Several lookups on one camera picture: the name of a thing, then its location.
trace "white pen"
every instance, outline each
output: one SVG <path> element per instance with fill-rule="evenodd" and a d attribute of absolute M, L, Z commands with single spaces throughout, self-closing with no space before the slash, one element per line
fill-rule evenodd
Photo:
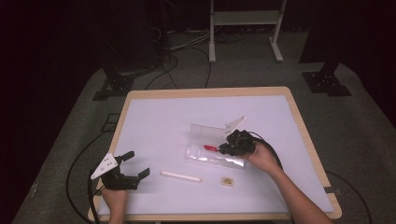
<path fill-rule="evenodd" d="M 161 175 L 168 175 L 168 176 L 177 177 L 180 179 L 202 182 L 202 178 L 200 178 L 200 177 L 190 176 L 190 175 L 179 175 L 179 174 L 175 174 L 175 173 L 171 173 L 171 172 L 167 172 L 167 171 L 161 171 Z"/>

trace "clear plastic bag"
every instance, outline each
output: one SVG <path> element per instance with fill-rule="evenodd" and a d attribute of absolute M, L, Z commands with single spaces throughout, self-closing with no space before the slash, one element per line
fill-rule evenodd
<path fill-rule="evenodd" d="M 191 125 L 191 143 L 186 150 L 186 159 L 203 164 L 218 165 L 234 169 L 245 169 L 245 161 L 217 152 L 217 147 L 225 143 L 224 129 Z"/>

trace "small yellow square object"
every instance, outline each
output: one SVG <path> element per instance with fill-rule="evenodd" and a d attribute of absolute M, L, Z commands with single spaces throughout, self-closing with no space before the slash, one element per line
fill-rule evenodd
<path fill-rule="evenodd" d="M 232 186 L 233 185 L 233 179 L 231 179 L 230 177 L 223 177 L 221 179 L 221 184 L 222 185 L 226 185 L 226 186 Z"/>

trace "white metal frame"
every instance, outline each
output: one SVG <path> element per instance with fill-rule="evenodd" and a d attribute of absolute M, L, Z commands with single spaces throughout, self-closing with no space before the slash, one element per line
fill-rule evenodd
<path fill-rule="evenodd" d="M 276 61 L 283 62 L 283 57 L 277 46 L 280 25 L 282 23 L 287 0 L 282 0 L 279 10 L 265 11 L 218 11 L 215 12 L 214 0 L 210 1 L 210 40 L 209 40 L 209 61 L 216 61 L 215 53 L 215 25 L 253 25 L 253 24 L 274 24 L 276 26 L 274 36 L 269 37 L 271 48 L 275 54 Z"/>

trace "black stand base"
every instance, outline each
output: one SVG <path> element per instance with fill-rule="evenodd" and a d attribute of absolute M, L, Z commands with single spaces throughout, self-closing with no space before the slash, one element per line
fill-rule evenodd
<path fill-rule="evenodd" d="M 352 95 L 332 73 L 303 72 L 303 77 L 313 93 L 327 93 L 329 96 Z"/>
<path fill-rule="evenodd" d="M 104 101 L 112 96 L 126 96 L 134 84 L 133 78 L 122 77 L 117 80 L 112 79 L 111 82 L 106 79 L 100 91 L 93 96 L 93 101 Z"/>

